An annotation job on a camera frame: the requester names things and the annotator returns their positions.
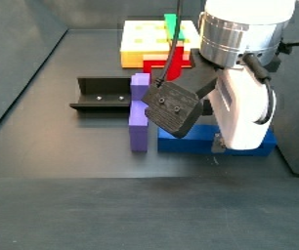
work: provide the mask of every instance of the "black wall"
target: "black wall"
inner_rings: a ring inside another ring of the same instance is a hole
[[[176,12],[176,0],[39,0],[69,26],[78,29],[122,28],[124,20],[158,19]],[[184,1],[184,18],[197,23],[205,0]]]
[[[34,0],[0,0],[0,119],[66,26]]]

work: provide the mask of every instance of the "yellow block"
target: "yellow block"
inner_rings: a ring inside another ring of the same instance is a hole
[[[200,36],[192,21],[181,22],[185,34],[185,55],[189,58],[190,48],[198,48]],[[121,42],[121,64],[122,67],[142,67],[144,56],[153,60],[169,53],[169,42],[164,21],[125,21]]]

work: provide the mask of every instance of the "cable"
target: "cable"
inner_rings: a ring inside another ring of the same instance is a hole
[[[260,125],[268,123],[268,121],[272,117],[272,113],[273,113],[273,94],[272,94],[272,88],[269,86],[268,79],[264,80],[264,84],[266,85],[266,90],[268,90],[269,105],[268,105],[268,112],[266,112],[265,118],[256,121],[256,123]]]
[[[170,67],[170,63],[172,63],[172,59],[173,59],[173,55],[174,55],[174,49],[176,49],[176,44],[177,44],[177,40],[178,40],[178,33],[180,33],[180,28],[181,28],[181,14],[182,14],[182,0],[177,0],[177,15],[176,15],[176,24],[174,24],[174,34],[173,34],[172,46],[170,46],[170,50],[169,50],[169,54],[168,54],[168,58],[166,58],[166,62],[164,65],[161,75],[154,79],[154,84],[156,84],[157,88],[162,85],[162,83],[165,81],[166,71]]]
[[[299,42],[294,42],[294,43],[280,42],[277,51],[289,55],[292,52],[292,47],[297,47],[297,46],[299,46]]]
[[[256,121],[256,123],[261,125],[261,124],[265,124],[269,121],[269,119],[272,117],[272,114],[273,114],[273,93],[272,93],[272,88],[269,86],[269,72],[261,66],[258,58],[256,57],[254,54],[245,55],[242,60],[244,60],[244,63],[246,64],[246,66],[253,71],[256,78],[260,80],[260,82],[262,84],[265,84],[266,90],[268,90],[269,104],[268,104],[266,116],[265,116],[264,119],[258,119]]]

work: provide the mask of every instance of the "green block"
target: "green block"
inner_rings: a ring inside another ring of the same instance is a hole
[[[164,15],[164,22],[165,22],[165,27],[166,27],[166,36],[168,36],[168,39],[173,40],[176,15],[174,14],[165,14]],[[181,28],[180,28],[177,40],[178,41],[184,41],[185,40],[185,36],[184,36]]]

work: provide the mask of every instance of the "red block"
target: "red block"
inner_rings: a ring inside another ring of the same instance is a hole
[[[182,66],[192,66],[192,63],[189,60],[182,59],[184,55],[184,46],[177,46],[174,49],[174,54],[172,57],[170,66],[166,71],[166,81],[173,81],[180,75]],[[164,66],[165,60],[144,60],[144,73],[152,72],[152,68],[154,66]]]

